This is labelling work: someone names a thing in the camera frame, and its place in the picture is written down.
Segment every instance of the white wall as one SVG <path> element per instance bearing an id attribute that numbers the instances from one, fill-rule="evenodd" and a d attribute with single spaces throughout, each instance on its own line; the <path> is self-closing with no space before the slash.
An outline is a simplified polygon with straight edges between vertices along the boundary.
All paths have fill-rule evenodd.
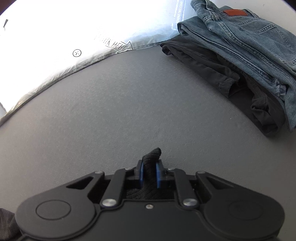
<path id="1" fill-rule="evenodd" d="M 284 0 L 212 0 L 217 7 L 250 9 L 259 17 L 274 22 L 296 35 L 296 11 Z"/>

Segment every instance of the folded clothing stack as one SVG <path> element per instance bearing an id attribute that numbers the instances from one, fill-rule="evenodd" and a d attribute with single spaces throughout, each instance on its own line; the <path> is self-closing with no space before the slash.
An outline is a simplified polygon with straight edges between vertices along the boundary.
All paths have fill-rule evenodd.
<path id="1" fill-rule="evenodd" d="M 296 126 L 296 36 L 247 9 L 192 0 L 197 16 L 161 44 L 243 111 L 266 135 Z"/>

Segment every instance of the white surface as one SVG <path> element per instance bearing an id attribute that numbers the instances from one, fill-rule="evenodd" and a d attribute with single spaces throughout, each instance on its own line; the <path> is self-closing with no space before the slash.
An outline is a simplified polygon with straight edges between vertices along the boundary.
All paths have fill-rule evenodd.
<path id="1" fill-rule="evenodd" d="M 130 41 L 125 50 L 131 50 L 167 40 L 184 15 L 196 15 L 190 0 L 16 1 L 0 16 L 1 25 L 8 19 L 5 30 L 0 26 L 0 102 L 8 111 L 23 95 L 121 51 L 106 44 Z"/>
<path id="2" fill-rule="evenodd" d="M 296 35 L 296 12 L 284 0 L 212 0 L 217 7 L 250 9 Z"/>

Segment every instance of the gray tabletop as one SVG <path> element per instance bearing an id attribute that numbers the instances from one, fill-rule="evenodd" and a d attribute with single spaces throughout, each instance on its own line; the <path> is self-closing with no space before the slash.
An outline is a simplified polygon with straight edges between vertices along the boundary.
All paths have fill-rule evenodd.
<path id="1" fill-rule="evenodd" d="M 280 202 L 296 240 L 296 132 L 261 134 L 159 46 L 111 56 L 56 83 L 0 127 L 0 207 L 94 170 L 112 174 L 153 148 L 166 167 L 206 170 Z"/>

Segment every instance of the denim jeans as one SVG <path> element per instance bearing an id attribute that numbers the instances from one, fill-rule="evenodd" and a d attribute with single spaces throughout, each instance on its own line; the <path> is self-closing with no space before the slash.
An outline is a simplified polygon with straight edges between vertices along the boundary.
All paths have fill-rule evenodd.
<path id="1" fill-rule="evenodd" d="M 197 16 L 180 22 L 178 31 L 216 52 L 270 91 L 296 126 L 296 36 L 250 10 L 229 16 L 209 0 L 193 0 Z"/>

